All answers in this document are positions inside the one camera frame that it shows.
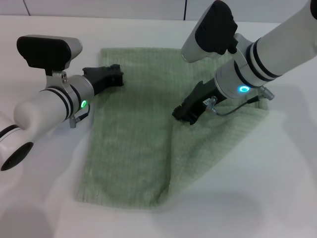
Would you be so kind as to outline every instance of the white wall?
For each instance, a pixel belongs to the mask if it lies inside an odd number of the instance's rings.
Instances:
[[[224,0],[236,21],[282,22],[308,0]],[[188,0],[198,20],[213,0]],[[185,0],[26,0],[31,15],[182,20]],[[0,14],[27,15],[23,0],[0,0]]]

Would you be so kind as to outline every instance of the light green towel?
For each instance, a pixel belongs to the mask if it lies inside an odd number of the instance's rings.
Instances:
[[[263,100],[228,117],[203,113],[192,126],[171,115],[199,81],[213,78],[227,55],[186,63],[177,49],[101,54],[103,65],[121,65],[124,86],[97,97],[79,201],[140,209],[161,205],[209,171],[268,114]],[[227,112],[244,101],[226,100],[217,108]]]

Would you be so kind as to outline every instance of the white tabletop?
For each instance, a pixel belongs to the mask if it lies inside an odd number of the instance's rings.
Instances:
[[[276,24],[238,23],[255,41]],[[28,34],[76,37],[82,53],[68,75],[99,66],[106,47],[181,48],[192,21],[0,16],[0,111],[45,86],[16,49]],[[315,238],[317,237],[317,59],[277,79],[270,115],[218,165],[155,211],[74,201],[92,116],[64,122],[0,173],[1,238]]]

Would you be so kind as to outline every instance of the green led light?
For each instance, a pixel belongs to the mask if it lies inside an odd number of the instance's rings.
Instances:
[[[84,101],[81,103],[81,108],[84,108],[86,104],[87,104],[87,101],[84,100]]]

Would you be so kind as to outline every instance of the green towel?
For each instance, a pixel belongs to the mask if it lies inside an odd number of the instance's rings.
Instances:
[[[263,100],[228,117],[203,113],[194,125],[171,115],[199,81],[213,78],[228,55],[195,63],[186,63],[177,49],[102,49],[101,55],[103,65],[121,65],[124,86],[96,99],[79,201],[137,209],[162,205],[216,165],[268,114]],[[227,112],[245,100],[226,100],[217,109]]]

